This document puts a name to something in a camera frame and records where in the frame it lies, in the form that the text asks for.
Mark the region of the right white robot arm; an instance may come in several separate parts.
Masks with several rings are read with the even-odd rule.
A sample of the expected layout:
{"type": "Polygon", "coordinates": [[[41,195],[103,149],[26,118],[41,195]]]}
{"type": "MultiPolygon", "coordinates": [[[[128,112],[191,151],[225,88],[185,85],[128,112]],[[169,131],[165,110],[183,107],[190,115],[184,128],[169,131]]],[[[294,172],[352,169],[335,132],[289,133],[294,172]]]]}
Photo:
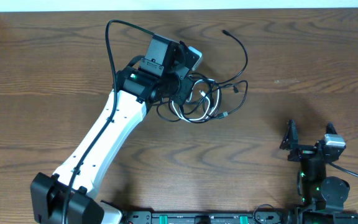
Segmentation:
{"type": "Polygon", "coordinates": [[[288,121],[280,149],[289,152],[289,161],[300,163],[296,186],[302,204],[288,211],[286,223],[358,223],[358,213],[344,210],[349,183],[339,177],[328,176],[326,172],[326,165],[337,161],[345,148],[344,138],[336,132],[332,123],[327,124],[322,139],[314,145],[305,145],[299,143],[295,121],[288,121]]]}

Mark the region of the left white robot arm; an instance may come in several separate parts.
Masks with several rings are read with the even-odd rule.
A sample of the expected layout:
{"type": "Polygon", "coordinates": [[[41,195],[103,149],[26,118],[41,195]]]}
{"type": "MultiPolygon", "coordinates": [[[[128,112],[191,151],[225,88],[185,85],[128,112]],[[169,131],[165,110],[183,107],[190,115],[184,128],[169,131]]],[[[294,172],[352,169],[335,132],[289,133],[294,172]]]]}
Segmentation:
{"type": "Polygon", "coordinates": [[[96,202],[104,176],[133,129],[153,103],[184,103],[193,88],[188,76],[203,54],[184,42],[153,35],[147,53],[115,75],[107,103],[73,154],[52,176],[38,173],[30,185],[37,223],[119,223],[122,212],[96,202]]]}

